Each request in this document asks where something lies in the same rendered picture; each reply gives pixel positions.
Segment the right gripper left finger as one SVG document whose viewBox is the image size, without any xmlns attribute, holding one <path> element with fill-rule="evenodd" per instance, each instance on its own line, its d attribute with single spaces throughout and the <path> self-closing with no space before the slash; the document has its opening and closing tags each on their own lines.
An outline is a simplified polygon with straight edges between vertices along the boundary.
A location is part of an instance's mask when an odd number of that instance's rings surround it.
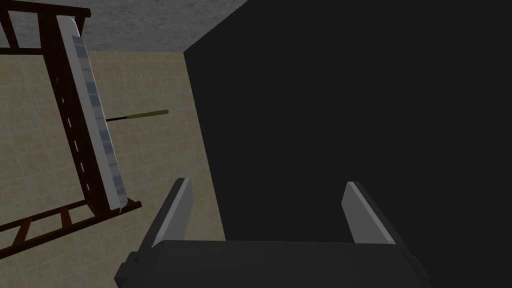
<svg viewBox="0 0 512 288">
<path fill-rule="evenodd" d="M 183 241 L 194 198 L 190 178 L 178 178 L 158 210 L 141 245 L 145 252 L 162 241 Z"/>
</svg>

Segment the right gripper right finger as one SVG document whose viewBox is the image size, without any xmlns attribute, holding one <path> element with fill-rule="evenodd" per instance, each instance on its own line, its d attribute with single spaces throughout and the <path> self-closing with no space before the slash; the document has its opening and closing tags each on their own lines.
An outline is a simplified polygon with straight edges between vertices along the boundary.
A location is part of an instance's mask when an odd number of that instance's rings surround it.
<svg viewBox="0 0 512 288">
<path fill-rule="evenodd" d="M 397 231 L 359 182 L 346 183 L 341 206 L 355 243 L 404 244 Z"/>
</svg>

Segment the dark wooden bed with mattress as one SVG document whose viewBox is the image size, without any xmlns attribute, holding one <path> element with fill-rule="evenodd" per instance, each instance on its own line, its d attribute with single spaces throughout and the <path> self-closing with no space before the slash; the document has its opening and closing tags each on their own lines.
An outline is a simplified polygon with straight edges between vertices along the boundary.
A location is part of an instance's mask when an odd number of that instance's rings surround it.
<svg viewBox="0 0 512 288">
<path fill-rule="evenodd" d="M 11 12 L 37 15 L 39 48 L 25 48 L 18 43 Z M 88 53 L 81 41 L 88 8 L 0 0 L 0 24 L 8 47 L 0 55 L 41 55 L 62 120 L 73 163 L 77 170 L 83 199 L 58 208 L 30 215 L 0 225 L 0 232 L 18 228 L 12 245 L 0 249 L 0 259 L 48 243 L 95 224 L 139 209 L 123 191 L 119 173 L 113 173 L 109 161 L 115 159 L 113 148 L 106 148 L 99 128 L 106 128 L 99 94 Z"/>
</svg>

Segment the brown and black baseball bat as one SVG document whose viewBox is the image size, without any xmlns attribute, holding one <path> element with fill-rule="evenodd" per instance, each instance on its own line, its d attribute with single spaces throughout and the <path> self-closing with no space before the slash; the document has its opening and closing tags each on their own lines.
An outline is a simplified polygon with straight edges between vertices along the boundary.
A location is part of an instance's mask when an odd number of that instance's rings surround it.
<svg viewBox="0 0 512 288">
<path fill-rule="evenodd" d="M 168 110 L 157 110 L 157 111 L 152 111 L 152 112 L 131 114 L 131 115 L 122 116 L 122 117 L 108 118 L 105 121 L 106 122 L 112 122 L 112 121 L 127 120 L 127 119 L 137 119 L 137 118 L 161 116 L 161 115 L 167 115 L 167 114 L 169 114 Z"/>
</svg>

